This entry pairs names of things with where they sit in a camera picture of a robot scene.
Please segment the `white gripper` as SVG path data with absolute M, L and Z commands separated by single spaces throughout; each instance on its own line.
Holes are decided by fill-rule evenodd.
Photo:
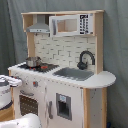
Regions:
M 10 85 L 11 87 L 21 86 L 22 80 L 15 77 L 0 75 L 0 87 L 7 85 Z

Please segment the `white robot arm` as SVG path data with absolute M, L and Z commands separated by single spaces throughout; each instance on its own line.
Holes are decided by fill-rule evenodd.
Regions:
M 19 78 L 0 75 L 0 110 L 12 105 L 11 88 L 21 85 Z M 0 122 L 0 128 L 42 128 L 42 125 L 37 115 L 29 113 L 18 119 Z

